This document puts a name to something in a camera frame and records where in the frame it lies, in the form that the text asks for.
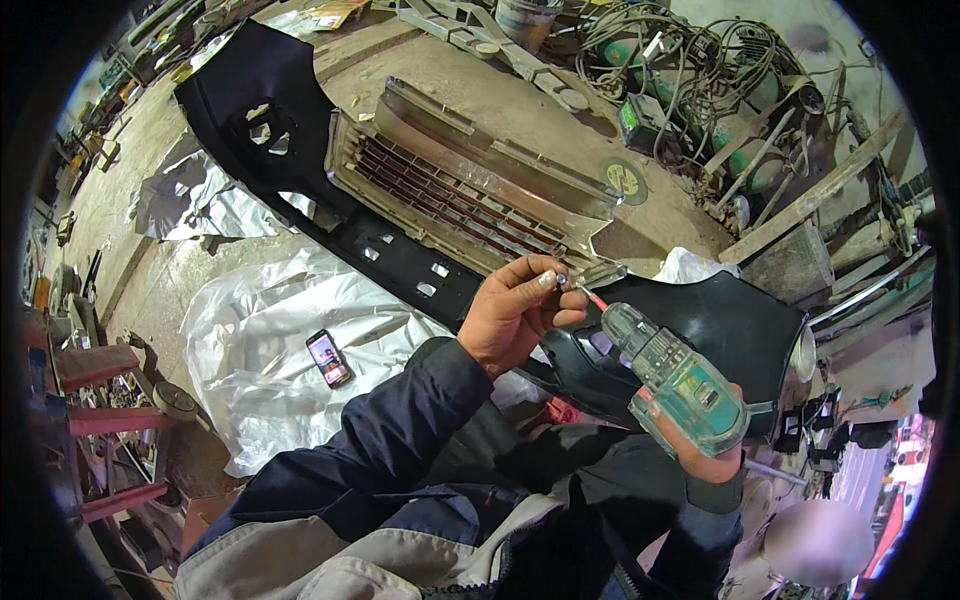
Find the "wooden plank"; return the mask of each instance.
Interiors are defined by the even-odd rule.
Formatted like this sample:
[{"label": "wooden plank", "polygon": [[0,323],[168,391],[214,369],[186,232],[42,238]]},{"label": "wooden plank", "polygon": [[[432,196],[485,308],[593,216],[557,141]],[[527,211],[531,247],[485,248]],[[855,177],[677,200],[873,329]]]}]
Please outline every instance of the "wooden plank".
[{"label": "wooden plank", "polygon": [[403,42],[419,37],[422,32],[396,17],[371,25],[350,36],[335,39],[314,50],[313,74],[321,84],[354,64],[366,60]]},{"label": "wooden plank", "polygon": [[800,198],[755,229],[753,233],[720,252],[720,262],[739,264],[801,223],[807,215],[840,191],[848,181],[873,162],[905,122],[906,117],[902,111],[887,117],[873,135],[823,179],[814,183]]}]

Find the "white plastic sheet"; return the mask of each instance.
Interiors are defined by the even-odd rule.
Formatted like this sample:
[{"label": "white plastic sheet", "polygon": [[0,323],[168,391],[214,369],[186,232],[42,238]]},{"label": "white plastic sheet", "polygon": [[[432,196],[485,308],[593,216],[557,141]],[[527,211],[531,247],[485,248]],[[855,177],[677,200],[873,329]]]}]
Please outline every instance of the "white plastic sheet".
[{"label": "white plastic sheet", "polygon": [[[282,195],[306,216],[313,215],[314,205],[306,196]],[[261,237],[276,235],[275,228],[282,227],[265,205],[200,148],[191,132],[177,139],[156,172],[133,192],[127,222],[133,222],[141,235],[164,240]]]},{"label": "white plastic sheet", "polygon": [[721,271],[728,271],[740,277],[740,268],[736,265],[721,264],[711,258],[703,258],[686,248],[677,247],[670,251],[660,264],[660,272],[654,281],[664,283],[696,283],[710,278]]},{"label": "white plastic sheet", "polygon": [[[331,391],[306,349],[327,329],[355,377]],[[180,326],[198,401],[235,477],[283,450],[326,442],[349,399],[403,371],[424,340],[450,333],[322,248],[208,282]]]}]

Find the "metal pipe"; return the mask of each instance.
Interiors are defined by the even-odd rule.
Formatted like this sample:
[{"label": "metal pipe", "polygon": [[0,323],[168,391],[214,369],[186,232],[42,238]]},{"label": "metal pipe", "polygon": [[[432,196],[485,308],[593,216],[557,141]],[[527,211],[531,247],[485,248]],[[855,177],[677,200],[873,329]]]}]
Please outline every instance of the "metal pipe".
[{"label": "metal pipe", "polygon": [[880,289],[882,286],[886,285],[887,282],[889,282],[891,279],[893,279],[894,277],[899,276],[899,275],[902,274],[904,271],[906,271],[906,270],[910,267],[910,265],[912,265],[913,263],[917,262],[917,260],[918,260],[921,256],[923,256],[923,255],[926,253],[926,251],[928,251],[928,250],[930,250],[930,247],[929,247],[929,246],[924,246],[924,247],[920,248],[918,251],[916,251],[916,252],[914,253],[913,256],[910,256],[910,257],[907,258],[905,261],[903,261],[903,264],[901,264],[900,266],[898,266],[896,269],[894,269],[893,271],[891,271],[891,272],[888,273],[887,275],[885,275],[885,276],[881,277],[880,279],[878,279],[876,283],[874,283],[873,285],[871,285],[871,286],[868,287],[867,289],[863,290],[862,292],[860,292],[860,293],[857,294],[856,296],[853,296],[852,298],[849,298],[848,300],[845,300],[845,301],[837,304],[836,306],[834,306],[833,308],[831,308],[831,309],[828,310],[827,312],[825,312],[825,313],[823,313],[823,314],[821,314],[821,315],[817,315],[817,316],[814,317],[813,319],[810,319],[810,321],[808,321],[806,324],[807,324],[808,326],[811,326],[811,327],[812,327],[812,326],[816,325],[817,323],[819,323],[819,322],[821,322],[821,321],[826,321],[827,319],[829,319],[829,318],[832,317],[833,315],[837,315],[837,314],[839,314],[839,313],[847,310],[848,308],[850,308],[850,307],[853,306],[854,304],[856,304],[856,303],[860,302],[861,300],[867,298],[867,297],[870,296],[873,292],[875,292],[876,290]]},{"label": "metal pipe", "polygon": [[793,113],[797,110],[797,107],[790,107],[790,109],[783,114],[780,118],[780,122],[774,127],[774,130],[770,132],[770,135],[767,137],[767,141],[760,146],[759,151],[754,155],[754,159],[750,161],[750,164],[747,165],[747,168],[740,173],[740,177],[736,178],[736,181],[733,182],[733,185],[727,190],[727,193],[724,194],[723,198],[720,199],[720,202],[717,203],[717,208],[722,208],[727,201],[736,193],[740,186],[743,185],[743,182],[747,180],[751,173],[754,172],[754,169],[760,161],[766,156],[767,151],[770,150],[770,147],[774,145],[774,141],[780,135],[780,132],[783,131],[783,128],[786,127],[786,122],[790,120],[790,117],[793,116]]},{"label": "metal pipe", "polygon": [[743,466],[748,468],[749,470],[755,470],[758,473],[763,473],[764,475],[770,475],[771,477],[779,477],[780,479],[785,479],[790,483],[797,484],[798,486],[805,486],[807,484],[807,481],[802,477],[798,477],[797,475],[793,475],[791,473],[781,471],[780,469],[770,467],[769,465],[764,465],[763,463],[758,463],[757,461],[750,458],[743,459]]},{"label": "metal pipe", "polygon": [[777,191],[774,192],[774,195],[770,197],[770,201],[767,202],[767,205],[763,207],[763,210],[760,212],[760,216],[756,217],[756,222],[740,234],[741,238],[763,225],[763,222],[766,221],[767,217],[770,216],[770,211],[772,211],[774,209],[774,205],[780,201],[780,196],[782,196],[783,192],[786,191],[787,186],[790,185],[790,182],[793,181],[793,178],[793,171],[790,171],[786,174],[786,177],[784,177],[783,181],[780,182],[780,187],[778,187]]}]

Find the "bucket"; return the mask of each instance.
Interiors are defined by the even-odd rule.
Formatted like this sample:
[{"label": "bucket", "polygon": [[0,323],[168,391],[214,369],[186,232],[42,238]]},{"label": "bucket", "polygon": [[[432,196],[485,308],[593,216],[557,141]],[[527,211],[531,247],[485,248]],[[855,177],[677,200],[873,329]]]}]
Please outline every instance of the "bucket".
[{"label": "bucket", "polygon": [[564,0],[498,0],[494,18],[507,37],[536,54],[563,9]]}]

